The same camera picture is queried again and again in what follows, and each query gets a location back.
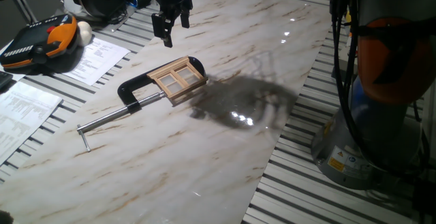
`metal grating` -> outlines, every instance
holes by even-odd
[[[298,0],[328,7],[329,0]],[[0,166],[7,180],[91,96],[107,83],[152,38],[151,14],[156,5],[138,10],[117,31],[95,36],[131,50],[93,86],[63,74],[26,76],[22,81],[63,98],[50,118]],[[347,34],[342,29],[340,48]],[[411,223],[411,187],[398,184],[390,195],[355,191],[336,185],[318,170],[310,155],[315,132],[337,111],[339,100],[333,69],[332,29],[318,54],[288,122],[266,166],[243,223]],[[418,101],[422,113],[423,101]],[[411,108],[407,115],[414,117]]]

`marble board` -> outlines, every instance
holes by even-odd
[[[328,33],[326,9],[291,0],[193,0],[173,48],[154,38],[0,187],[23,223],[240,223]],[[116,90],[183,56],[209,81],[86,133],[123,107]],[[142,98],[159,91],[150,84]]]

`warning label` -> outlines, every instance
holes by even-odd
[[[353,156],[337,146],[334,147],[328,164],[347,176],[363,180],[369,177],[373,169],[365,159]]]

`miniature window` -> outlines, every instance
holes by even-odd
[[[207,78],[203,77],[189,63],[188,57],[180,58],[169,63],[158,70],[152,71],[148,76],[167,94],[168,98],[175,99],[192,91],[206,83]]]

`metal frame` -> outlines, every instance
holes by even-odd
[[[22,17],[26,20],[27,24],[32,25],[37,22],[35,15],[27,4],[26,0],[13,0],[17,5],[18,10],[22,14]]]

